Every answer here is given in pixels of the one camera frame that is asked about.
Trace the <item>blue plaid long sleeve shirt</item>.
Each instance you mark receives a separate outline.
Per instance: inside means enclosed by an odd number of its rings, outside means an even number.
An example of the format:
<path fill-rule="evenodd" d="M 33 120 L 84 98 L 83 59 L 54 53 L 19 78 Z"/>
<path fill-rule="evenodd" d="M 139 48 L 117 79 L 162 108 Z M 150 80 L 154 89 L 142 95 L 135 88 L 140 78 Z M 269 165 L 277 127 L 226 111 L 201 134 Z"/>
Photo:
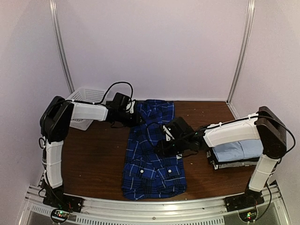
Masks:
<path fill-rule="evenodd" d="M 161 157 L 154 152 L 165 140 L 160 130 L 175 117 L 171 101 L 145 100 L 137 103 L 145 123 L 132 127 L 126 148 L 121 189 L 129 200 L 169 198 L 184 193 L 187 181 L 183 158 Z"/>

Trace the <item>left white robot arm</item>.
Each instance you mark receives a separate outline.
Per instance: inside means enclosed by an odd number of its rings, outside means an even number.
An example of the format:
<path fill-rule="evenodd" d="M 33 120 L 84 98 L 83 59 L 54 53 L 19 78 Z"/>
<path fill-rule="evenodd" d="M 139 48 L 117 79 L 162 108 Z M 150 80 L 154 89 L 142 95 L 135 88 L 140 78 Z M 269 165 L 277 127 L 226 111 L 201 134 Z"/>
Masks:
<path fill-rule="evenodd" d="M 145 123 L 137 110 L 137 103 L 129 96 L 116 93 L 109 105 L 84 102 L 55 96 L 40 119 L 44 139 L 43 165 L 46 183 L 51 188 L 62 186 L 61 153 L 73 120 L 97 120 L 135 127 Z"/>

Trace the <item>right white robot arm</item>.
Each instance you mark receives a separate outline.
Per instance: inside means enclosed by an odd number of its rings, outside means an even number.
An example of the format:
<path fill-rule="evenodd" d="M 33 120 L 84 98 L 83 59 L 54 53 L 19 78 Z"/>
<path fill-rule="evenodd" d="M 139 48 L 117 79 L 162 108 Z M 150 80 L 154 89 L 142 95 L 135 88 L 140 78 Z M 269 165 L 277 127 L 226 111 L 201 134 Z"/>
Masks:
<path fill-rule="evenodd" d="M 260 140 L 262 154 L 248 182 L 246 193 L 240 197 L 240 203 L 245 207 L 250 207 L 258 200 L 258 192 L 262 191 L 277 164 L 288 152 L 287 128 L 266 106 L 247 117 L 202 126 L 197 130 L 193 130 L 182 117 L 173 119 L 161 129 L 165 140 L 159 141 L 154 151 L 163 157 L 178 155 L 185 150 L 197 151 L 201 146 L 215 148 L 233 142 Z"/>

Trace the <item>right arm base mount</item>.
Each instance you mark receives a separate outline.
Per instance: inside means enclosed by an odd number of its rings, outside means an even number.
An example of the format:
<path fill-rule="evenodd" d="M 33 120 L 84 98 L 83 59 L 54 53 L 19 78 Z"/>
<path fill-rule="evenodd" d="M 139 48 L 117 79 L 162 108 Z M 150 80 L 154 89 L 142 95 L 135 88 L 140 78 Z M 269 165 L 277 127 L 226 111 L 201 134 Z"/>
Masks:
<path fill-rule="evenodd" d="M 227 212 L 255 207 L 265 202 L 262 192 L 246 189 L 243 194 L 226 197 L 224 199 Z"/>

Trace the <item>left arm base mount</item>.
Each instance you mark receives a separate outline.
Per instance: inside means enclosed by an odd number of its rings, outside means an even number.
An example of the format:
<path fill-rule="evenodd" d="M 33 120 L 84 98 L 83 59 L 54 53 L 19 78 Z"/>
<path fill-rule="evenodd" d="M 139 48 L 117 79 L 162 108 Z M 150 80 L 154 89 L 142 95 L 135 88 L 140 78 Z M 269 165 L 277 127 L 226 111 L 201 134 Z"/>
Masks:
<path fill-rule="evenodd" d="M 46 185 L 44 189 L 45 197 L 43 204 L 68 212 L 81 212 L 83 199 L 64 194 L 63 185 L 57 188 L 51 188 Z"/>

